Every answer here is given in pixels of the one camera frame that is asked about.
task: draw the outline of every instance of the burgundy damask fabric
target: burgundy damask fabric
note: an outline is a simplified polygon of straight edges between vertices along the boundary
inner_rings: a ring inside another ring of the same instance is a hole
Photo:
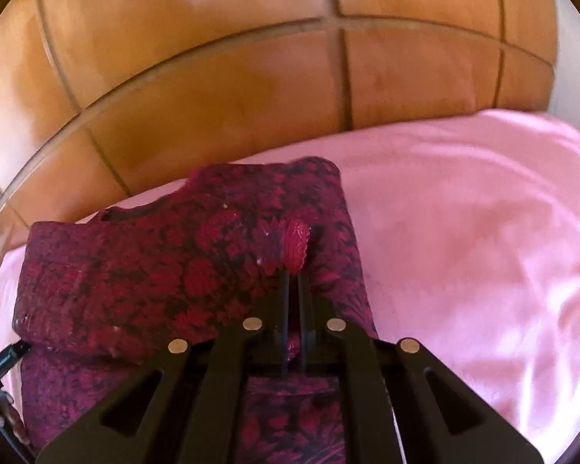
[[[32,225],[14,329],[33,344],[22,396],[34,446],[172,339],[208,340],[248,316],[284,267],[375,336],[339,171],[324,159],[211,165],[152,204]],[[335,387],[251,379],[240,462],[342,462]]]

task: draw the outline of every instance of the silver rivet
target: silver rivet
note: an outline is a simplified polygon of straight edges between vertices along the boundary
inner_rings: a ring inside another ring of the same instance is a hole
[[[177,338],[172,340],[168,344],[167,350],[170,351],[172,354],[182,354],[187,350],[188,347],[189,344],[187,343],[186,340],[183,340],[182,338]]]
[[[421,345],[414,338],[405,338],[399,344],[399,348],[408,354],[416,354],[419,352]]]
[[[326,322],[326,327],[331,331],[344,331],[346,329],[346,321],[334,317]]]
[[[243,328],[247,331],[258,331],[262,327],[262,319],[259,317],[248,317],[243,321]]]

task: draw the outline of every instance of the wooden headboard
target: wooden headboard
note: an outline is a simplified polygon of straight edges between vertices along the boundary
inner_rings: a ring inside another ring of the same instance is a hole
[[[11,0],[0,261],[196,167],[398,120],[545,109],[553,0]]]

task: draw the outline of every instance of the pink bedsheet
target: pink bedsheet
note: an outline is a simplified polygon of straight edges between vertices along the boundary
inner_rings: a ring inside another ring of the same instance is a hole
[[[549,116],[484,111],[241,162],[306,155],[341,170],[381,338],[421,340],[554,463],[580,430],[580,133]],[[0,350],[17,339],[23,254],[0,269]],[[18,374],[6,386],[20,403]]]

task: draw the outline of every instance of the black mechanical arm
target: black mechanical arm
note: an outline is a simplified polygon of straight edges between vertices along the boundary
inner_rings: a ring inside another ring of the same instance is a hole
[[[298,305],[291,305],[291,300]],[[277,296],[196,345],[170,342],[44,447],[37,464],[227,464],[250,375],[288,371],[297,309],[309,375],[339,379],[349,464],[541,464],[538,451],[413,338],[371,339],[283,273]]]

